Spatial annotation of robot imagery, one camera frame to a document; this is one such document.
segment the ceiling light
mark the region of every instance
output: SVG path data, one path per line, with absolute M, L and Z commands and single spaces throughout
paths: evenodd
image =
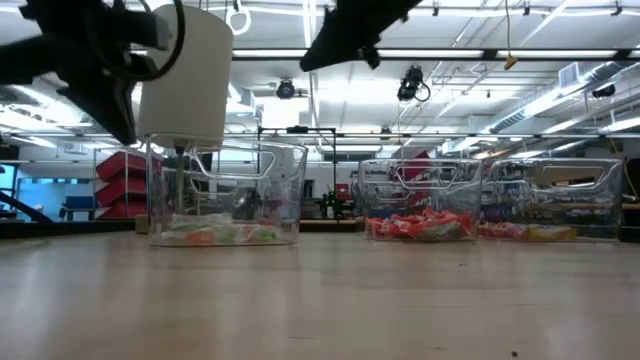
M 478 141 L 489 141 L 489 142 L 496 142 L 496 141 L 498 141 L 498 138 L 497 138 L 497 137 L 479 136 L 479 137 L 476 137 L 476 139 L 477 139 Z
M 518 58 L 537 58 L 537 57 L 554 57 L 554 58 L 610 58 L 616 54 L 616 50 L 512 50 L 511 56 Z M 498 51 L 499 58 L 507 58 L 509 51 Z
M 616 131 L 620 131 L 620 130 L 625 130 L 625 129 L 629 129 L 635 126 L 640 125 L 640 117 L 637 118 L 632 118 L 632 119 L 628 119 L 628 120 L 622 120 L 622 121 L 616 121 L 615 123 L 605 126 L 603 128 L 601 128 L 600 130 L 598 130 L 599 133 L 601 134 L 606 134 L 606 133 L 610 133 L 610 132 L 616 132 Z
M 34 144 L 34 145 L 38 145 L 38 146 L 44 146 L 44 147 L 53 148 L 53 149 L 58 147 L 56 144 L 52 143 L 51 141 L 45 140 L 43 138 L 35 137 L 35 136 L 29 136 L 28 138 L 12 136 L 11 138 L 14 139 L 14 140 L 26 142 L 26 143 L 29 143 L 29 144 Z
M 546 130 L 543 130 L 542 133 L 543 134 L 552 134 L 552 133 L 557 132 L 557 131 L 562 131 L 562 130 L 568 129 L 571 126 L 573 126 L 573 125 L 575 125 L 577 123 L 579 123 L 579 121 L 577 121 L 577 120 L 567 120 L 567 121 L 561 122 L 560 124 L 554 125 L 554 126 L 548 128 Z
M 570 149 L 570 148 L 572 148 L 572 147 L 574 147 L 576 145 L 579 145 L 581 143 L 582 143 L 582 141 L 576 141 L 576 142 L 572 142 L 572 143 L 568 143 L 568 144 L 564 144 L 564 145 L 558 146 L 557 148 L 555 148 L 553 150 L 555 150 L 555 151 L 563 151 L 563 150 Z
M 491 153 L 489 153 L 488 151 L 485 151 L 485 152 L 482 152 L 480 154 L 474 155 L 473 158 L 476 159 L 476 160 L 483 160 L 483 159 L 488 158 L 489 156 L 491 156 Z
M 509 157 L 510 158 L 514 158 L 514 159 L 526 159 L 526 158 L 538 156 L 538 155 L 542 154 L 543 152 L 544 151 L 542 151 L 542 150 L 523 151 L 523 152 L 519 152 L 517 154 L 513 154 L 513 155 L 511 155 Z
M 396 58 L 479 58 L 482 56 L 482 50 L 385 50 L 380 49 L 378 53 L 381 57 L 396 57 Z
M 299 57 L 302 58 L 307 49 L 258 49 L 258 50 L 233 50 L 233 56 L 247 58 L 261 57 Z

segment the clear plastic bin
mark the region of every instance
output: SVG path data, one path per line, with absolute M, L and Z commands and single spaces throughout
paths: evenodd
M 360 163 L 367 239 L 407 242 L 477 236 L 482 162 L 378 159 Z
M 203 141 L 186 143 L 182 157 L 169 157 L 161 168 L 148 169 L 153 245 L 297 242 L 305 147 L 225 141 L 213 148 L 195 143 Z M 226 160 L 218 162 L 218 155 Z
M 617 241 L 623 163 L 495 162 L 483 181 L 480 236 L 513 241 Z

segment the fluorescent light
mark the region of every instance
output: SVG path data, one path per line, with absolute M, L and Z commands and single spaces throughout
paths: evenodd
M 311 47 L 311 21 L 309 18 L 309 0 L 302 2 L 302 29 L 304 32 L 304 46 Z
M 114 148 L 117 145 L 108 144 L 105 142 L 93 142 L 93 143 L 84 143 L 80 144 L 88 149 L 106 149 L 106 148 Z
M 478 136 L 478 137 L 476 137 L 476 139 L 478 139 L 478 141 L 489 141 L 489 142 L 496 142 L 496 141 L 498 141 L 498 138 L 497 138 L 497 137 Z
M 513 155 L 511 155 L 509 157 L 510 158 L 514 158 L 514 159 L 526 159 L 526 158 L 538 156 L 538 155 L 542 154 L 543 152 L 544 151 L 542 151 L 542 150 L 523 151 L 523 152 L 519 152 L 517 154 L 513 154 Z
M 485 151 L 480 154 L 476 154 L 473 158 L 476 160 L 483 160 L 488 158 L 489 156 L 491 156 L 491 154 L 488 151 Z
M 258 49 L 258 50 L 233 50 L 233 56 L 247 58 L 261 57 L 302 57 L 307 49 Z
M 421 58 L 421 57 L 464 57 L 479 58 L 482 56 L 481 50 L 384 50 L 378 51 L 381 57 L 400 57 L 400 58 Z
M 233 56 L 245 58 L 261 58 L 261 57 L 294 57 L 301 58 L 307 52 L 307 49 L 237 49 L 233 50 Z M 396 58 L 480 58 L 482 50 L 403 50 L 403 49 L 380 49 L 380 56 L 396 57 Z
M 570 149 L 576 145 L 579 145 L 580 143 L 582 143 L 582 141 L 576 141 L 576 142 L 572 142 L 572 143 L 568 143 L 568 144 L 564 144 L 561 146 L 558 146 L 557 148 L 555 148 L 555 151 L 562 151 L 562 150 L 567 150 Z
M 569 187 L 588 187 L 588 186 L 593 186 L 595 185 L 595 183 L 593 182 L 588 182 L 588 183 L 581 183 L 581 184 L 573 184 L 573 185 L 569 185 Z
M 30 118 L 12 110 L 6 110 L 6 108 L 4 111 L 0 111 L 0 125 L 28 131 L 65 131 L 51 123 L 45 123 L 44 121 Z
M 20 14 L 20 9 L 18 9 L 17 7 L 12 8 L 12 7 L 0 7 L 0 12 L 8 12 L 8 13 L 13 13 L 13 14 Z
M 44 147 L 53 148 L 53 149 L 58 147 L 56 144 L 52 143 L 51 141 L 45 140 L 43 138 L 35 137 L 35 136 L 29 136 L 28 138 L 21 138 L 21 137 L 18 137 L 18 136 L 12 136 L 11 138 L 14 139 L 14 140 L 26 142 L 26 143 L 29 143 L 29 144 L 34 144 L 34 145 L 38 145 L 38 146 L 44 146 Z
M 584 57 L 584 58 L 610 58 L 616 54 L 616 50 L 513 50 L 511 55 L 522 58 L 536 57 Z M 498 57 L 506 58 L 509 51 L 498 51 Z
M 600 130 L 598 130 L 598 132 L 601 134 L 606 134 L 610 132 L 616 132 L 616 131 L 632 128 L 638 125 L 640 125 L 640 117 L 632 118 L 628 120 L 616 121 L 611 125 L 601 128 Z
M 92 123 L 73 123 L 73 122 L 49 122 L 49 125 L 60 126 L 60 127 L 90 127 L 93 126 Z
M 548 128 L 548 129 L 542 131 L 542 133 L 543 134 L 552 134 L 552 133 L 557 132 L 557 131 L 562 131 L 562 130 L 565 130 L 565 129 L 577 124 L 578 122 L 579 121 L 577 121 L 577 120 L 567 120 L 567 121 L 561 122 L 560 124 L 554 125 L 554 126 Z

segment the table surface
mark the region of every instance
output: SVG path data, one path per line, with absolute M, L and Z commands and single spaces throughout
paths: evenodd
M 3 359 L 637 359 L 640 247 L 0 246 Z

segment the security camera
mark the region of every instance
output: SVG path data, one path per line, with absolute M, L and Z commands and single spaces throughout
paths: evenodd
M 281 80 L 278 89 L 276 89 L 276 96 L 280 100 L 289 100 L 296 95 L 296 88 L 293 86 L 291 80 Z

